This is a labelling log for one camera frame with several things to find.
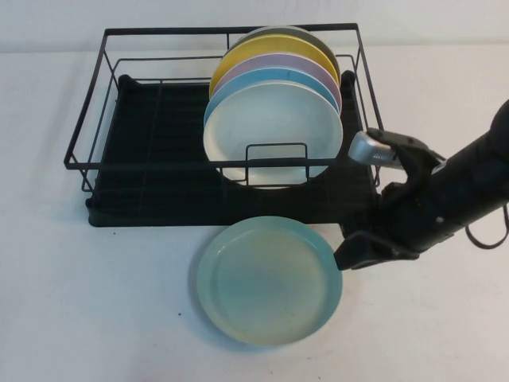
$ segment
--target black drip tray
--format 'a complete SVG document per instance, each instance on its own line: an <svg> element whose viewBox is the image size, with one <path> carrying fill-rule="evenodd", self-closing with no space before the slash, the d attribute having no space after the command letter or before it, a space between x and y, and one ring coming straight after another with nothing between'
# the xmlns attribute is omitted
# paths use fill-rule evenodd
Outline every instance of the black drip tray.
<svg viewBox="0 0 509 382"><path fill-rule="evenodd" d="M342 75L344 141L339 166L287 189L254 189L215 169L99 171L87 200L96 226L227 225L261 215L339 223L375 197L372 173L348 159L361 130L355 75ZM119 78L119 97L103 163L208 163L202 142L208 84L141 84Z"/></svg>

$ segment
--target yellow plate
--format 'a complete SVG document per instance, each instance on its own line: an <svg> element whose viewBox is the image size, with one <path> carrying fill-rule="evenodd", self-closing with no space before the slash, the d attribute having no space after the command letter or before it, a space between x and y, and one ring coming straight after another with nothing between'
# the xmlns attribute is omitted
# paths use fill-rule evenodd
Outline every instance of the yellow plate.
<svg viewBox="0 0 509 382"><path fill-rule="evenodd" d="M211 78L210 88L208 90L209 96L212 96L214 88L221 77L238 63L259 54L273 52L289 52L308 57L310 60L323 66L327 72L331 73L332 78L334 78L338 85L340 83L334 65L332 65L332 62L325 56L325 53L319 50L315 45L294 36L266 34L243 42L234 47L223 57Z"/></svg>

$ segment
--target plate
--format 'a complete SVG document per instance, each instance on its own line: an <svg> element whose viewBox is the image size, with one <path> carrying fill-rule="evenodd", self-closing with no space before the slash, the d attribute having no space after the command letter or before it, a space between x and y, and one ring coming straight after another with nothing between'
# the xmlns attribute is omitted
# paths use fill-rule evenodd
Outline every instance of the plate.
<svg viewBox="0 0 509 382"><path fill-rule="evenodd" d="M342 276L317 232L262 216L226 228L209 244L196 287L205 313L228 336L276 346L308 337L330 319Z"/></svg>
<svg viewBox="0 0 509 382"><path fill-rule="evenodd" d="M321 50L323 53L325 53L325 56L332 62L334 65L334 69L336 70L337 74L339 75L341 73L340 66L337 63L336 56L334 55L334 52L328 47L327 44L325 44L322 40L320 40L315 35L311 34L305 29L299 28L297 26L264 26L262 28L255 29L245 35L243 35L240 39L237 40L236 43L234 43L227 53L235 48L237 45L242 44L243 42L250 40L253 37L258 36L264 36L266 34L289 34L290 36L299 37L304 41L307 41L310 44L315 45L319 50Z"/></svg>
<svg viewBox="0 0 509 382"><path fill-rule="evenodd" d="M288 52L296 53L315 61L329 72L332 78L339 84L339 79L332 62L325 56L321 50L315 45L308 43L301 38L289 36L285 34L267 34L251 38L248 41L233 48L226 54L217 66L216 71L212 75L208 94L214 92L218 81L228 70L236 66L238 63L247 60L253 56L263 53Z"/></svg>
<svg viewBox="0 0 509 382"><path fill-rule="evenodd" d="M204 125L207 124L208 117L228 96L244 89L257 82L267 80L287 80L297 84L305 85L323 96L339 113L340 108L334 98L334 95L315 77L293 68L260 68L242 73L229 80L219 91L214 93L205 109Z"/></svg>
<svg viewBox="0 0 509 382"><path fill-rule="evenodd" d="M223 85L225 85L232 78L249 72L250 70L270 67L287 67L301 70L308 73L310 76L315 77L332 93L334 99L339 105L341 111L341 94L336 81L332 78L331 74L315 61L310 60L304 56L292 53L268 53L254 56L231 68L219 80L212 95L214 95Z"/></svg>
<svg viewBox="0 0 509 382"><path fill-rule="evenodd" d="M291 81L264 81L227 97L214 109L204 128L210 161L244 161L247 146L303 142L308 158L335 158L343 141L336 109L314 90ZM304 158L303 145L251 147L248 159ZM309 176L326 166L309 167ZM225 168L223 175L245 185L244 168ZM254 167L250 185L285 187L307 181L303 167Z"/></svg>

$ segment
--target mint green plate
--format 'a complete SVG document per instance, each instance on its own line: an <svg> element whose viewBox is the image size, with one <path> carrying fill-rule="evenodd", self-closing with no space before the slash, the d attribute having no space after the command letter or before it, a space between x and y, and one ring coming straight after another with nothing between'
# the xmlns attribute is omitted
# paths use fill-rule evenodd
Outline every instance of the mint green plate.
<svg viewBox="0 0 509 382"><path fill-rule="evenodd" d="M203 254L197 277L212 322L230 337L262 346L316 332L336 310L342 285L324 238L276 216L226 228Z"/></svg>

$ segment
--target dish rack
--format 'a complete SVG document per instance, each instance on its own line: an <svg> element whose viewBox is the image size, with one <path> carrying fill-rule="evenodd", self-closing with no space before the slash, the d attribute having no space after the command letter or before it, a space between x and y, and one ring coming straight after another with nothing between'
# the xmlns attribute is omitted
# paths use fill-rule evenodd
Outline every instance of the dish rack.
<svg viewBox="0 0 509 382"><path fill-rule="evenodd" d="M207 159L208 81L230 44L258 27L107 29L64 159L91 194L90 224L228 225L262 215L341 223L374 203L378 169L348 158L358 131L383 129L358 25L299 26L341 47L344 140L336 158L309 159L304 143L281 142L302 146L302 157L253 160L250 150L260 145L250 145L243 161ZM305 169L306 183L249 185L251 168L295 166ZM328 168L310 178L312 166ZM223 177L228 167L243 168L244 179Z"/></svg>

